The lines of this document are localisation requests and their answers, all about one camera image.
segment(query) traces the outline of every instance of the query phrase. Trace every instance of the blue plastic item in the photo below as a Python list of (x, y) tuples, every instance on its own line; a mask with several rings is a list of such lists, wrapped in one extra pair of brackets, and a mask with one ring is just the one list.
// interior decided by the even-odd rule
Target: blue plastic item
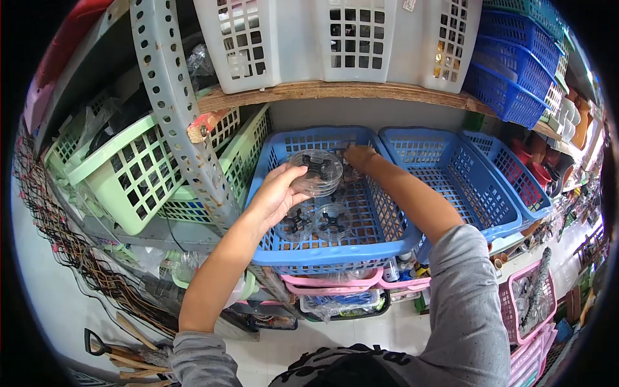
[(554, 71), (546, 70), (531, 51), (507, 40), (477, 35), (473, 61), (513, 80), (541, 100), (550, 85), (556, 84)]
[(559, 57), (563, 55), (555, 40), (548, 36), (539, 24), (518, 14), (482, 11), (477, 33), (521, 45), (531, 51), (553, 75), (559, 63)]
[(563, 19), (550, 0), (483, 0), (483, 9), (487, 7), (526, 15), (557, 41), (563, 38)]
[[(456, 133), (421, 127), (383, 128), (378, 136), (396, 165), (447, 199), (487, 241), (518, 231), (522, 215), (503, 185)], [(426, 263), (430, 242), (417, 260)]]
[(499, 139), (484, 133), (464, 131), (469, 144), (505, 187), (522, 214), (522, 229), (552, 212), (550, 198), (533, 174)]
[[(247, 203), (265, 176), (303, 149), (337, 150), (347, 144), (373, 147), (391, 161), (378, 136), (362, 126), (320, 126), (282, 132), (265, 140)], [(400, 208), (368, 177), (348, 186), (345, 205), (353, 217), (348, 237), (341, 241), (320, 240), (314, 233), (307, 241), (287, 242), (270, 229), (262, 238), (253, 263), (272, 266), (279, 274), (320, 274), (382, 267), (394, 255), (408, 253), (421, 239), (421, 232)]]
[(462, 88), (491, 107), (499, 119), (532, 129), (550, 109), (543, 100), (498, 72), (475, 62), (470, 64)]

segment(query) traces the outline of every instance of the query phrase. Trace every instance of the clear plastic plant pot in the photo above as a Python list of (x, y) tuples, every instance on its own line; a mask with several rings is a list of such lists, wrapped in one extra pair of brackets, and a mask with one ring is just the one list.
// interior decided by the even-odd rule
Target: clear plastic plant pot
[(341, 204), (331, 203), (314, 213), (314, 229), (324, 241), (341, 241), (350, 233), (352, 215)]
[(286, 216), (275, 225), (275, 233), (278, 237), (289, 242), (299, 242), (309, 239), (313, 231), (313, 214), (310, 209), (299, 203), (293, 206)]

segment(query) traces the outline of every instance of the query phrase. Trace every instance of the gray sleeve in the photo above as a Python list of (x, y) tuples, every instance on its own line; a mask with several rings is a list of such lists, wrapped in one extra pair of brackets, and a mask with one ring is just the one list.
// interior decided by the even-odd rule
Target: gray sleeve
[(170, 365), (183, 387), (241, 387), (236, 362), (226, 353), (222, 338), (214, 333), (179, 332)]
[(432, 333), (419, 359), (464, 384), (506, 386), (509, 341), (486, 239), (452, 228), (430, 251), (430, 271)]

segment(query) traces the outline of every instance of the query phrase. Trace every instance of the white wall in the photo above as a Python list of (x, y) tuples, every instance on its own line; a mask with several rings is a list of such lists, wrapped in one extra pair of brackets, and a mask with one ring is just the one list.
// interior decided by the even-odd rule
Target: white wall
[(466, 113), (442, 105), (381, 98), (287, 100), (271, 105), (274, 131), (314, 125), (362, 125), (375, 131), (385, 126), (457, 130), (462, 127)]

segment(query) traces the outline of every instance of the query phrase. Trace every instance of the person's right hand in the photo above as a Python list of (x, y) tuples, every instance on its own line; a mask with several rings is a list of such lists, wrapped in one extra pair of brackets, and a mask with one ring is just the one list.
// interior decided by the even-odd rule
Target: person's right hand
[(351, 144), (344, 151), (344, 158), (361, 173), (366, 173), (368, 162), (374, 155), (378, 154), (373, 148), (363, 145)]

